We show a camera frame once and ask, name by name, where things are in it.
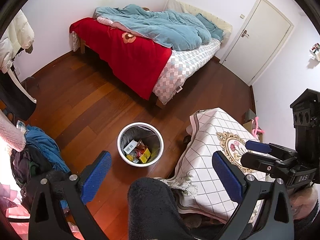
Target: door frame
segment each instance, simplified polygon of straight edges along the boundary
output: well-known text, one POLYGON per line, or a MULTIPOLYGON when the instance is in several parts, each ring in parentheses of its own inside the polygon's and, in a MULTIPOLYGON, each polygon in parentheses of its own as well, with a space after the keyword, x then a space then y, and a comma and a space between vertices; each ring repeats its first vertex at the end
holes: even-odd
MULTIPOLYGON (((265 1, 268 5, 270 5, 274 10, 276 10, 289 24, 290 27, 287 31, 287 33, 285 34, 285 36, 282 38, 281 42, 279 43, 279 45, 276 47, 275 51, 271 54, 271 56, 268 58, 268 60, 265 62, 265 64, 262 66, 262 68, 257 72, 257 74, 252 78, 251 81, 249 81, 248 86, 252 85, 257 78, 262 74, 262 72, 265 70, 265 68, 270 64, 270 62, 273 60, 273 58, 278 54, 279 50, 282 48, 282 46, 284 45, 284 43, 286 42, 286 40, 288 39, 288 37, 290 36, 294 25, 292 24, 292 22, 282 13, 279 11, 278 8, 276 8, 272 3, 270 3, 268 0, 263 0, 265 1)), ((235 38, 233 39, 232 43, 230 44, 229 48, 226 50, 226 52, 224 53, 223 57, 220 60, 220 63, 223 65, 223 62, 226 60, 226 58, 228 57, 228 55, 230 54, 231 50, 233 49, 233 47, 235 46, 235 44, 237 43, 237 41, 239 40, 240 36, 242 35, 243 31, 245 30, 245 28, 247 27, 248 23, 250 22, 253 14, 255 13, 259 3, 261 2, 261 0, 256 0, 254 6, 252 7, 249 15, 247 16, 247 18, 245 19, 243 25, 241 26, 239 32, 237 33, 237 35, 235 36, 235 38)))

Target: white puffer jacket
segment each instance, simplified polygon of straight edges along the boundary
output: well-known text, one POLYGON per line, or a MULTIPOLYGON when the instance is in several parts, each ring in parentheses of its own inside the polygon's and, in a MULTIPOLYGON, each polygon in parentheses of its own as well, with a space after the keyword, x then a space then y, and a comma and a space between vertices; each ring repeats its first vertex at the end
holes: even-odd
POLYGON ((28 49, 34 39, 35 33, 20 10, 0 39, 0 68, 3 73, 7 73, 12 67, 12 59, 19 49, 28 49))

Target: door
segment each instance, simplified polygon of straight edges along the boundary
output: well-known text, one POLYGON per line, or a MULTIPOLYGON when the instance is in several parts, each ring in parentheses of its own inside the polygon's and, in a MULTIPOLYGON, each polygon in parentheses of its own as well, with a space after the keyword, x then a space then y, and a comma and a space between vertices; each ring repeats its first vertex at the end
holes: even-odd
POLYGON ((277 49, 290 26, 276 9, 260 0, 223 65, 249 84, 277 49))

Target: blue pillow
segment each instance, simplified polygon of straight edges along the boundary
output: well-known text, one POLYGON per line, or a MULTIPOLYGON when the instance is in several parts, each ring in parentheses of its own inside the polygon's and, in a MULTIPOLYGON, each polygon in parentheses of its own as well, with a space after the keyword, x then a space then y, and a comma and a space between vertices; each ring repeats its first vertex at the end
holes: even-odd
POLYGON ((219 29, 212 21, 209 21, 201 13, 198 13, 196 17, 207 28, 212 38, 222 41, 222 29, 219 29))

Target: wooden floor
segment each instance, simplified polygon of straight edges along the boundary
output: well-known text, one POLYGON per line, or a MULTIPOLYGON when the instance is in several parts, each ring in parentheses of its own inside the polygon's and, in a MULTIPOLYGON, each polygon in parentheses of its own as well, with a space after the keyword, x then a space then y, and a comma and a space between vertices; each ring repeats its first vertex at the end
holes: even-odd
POLYGON ((113 76, 108 64, 87 49, 34 75, 39 88, 28 83, 37 99, 31 124, 54 138, 73 173, 81 172, 102 150, 112 155, 112 167, 95 199, 87 206, 110 240, 127 239, 127 191, 142 176, 168 177, 183 152, 189 116, 199 109, 220 107, 243 123, 252 107, 249 87, 211 60, 173 97, 165 109, 145 101, 113 76), (155 126, 164 139, 162 158, 148 168, 125 163, 117 151, 121 129, 132 122, 155 126))

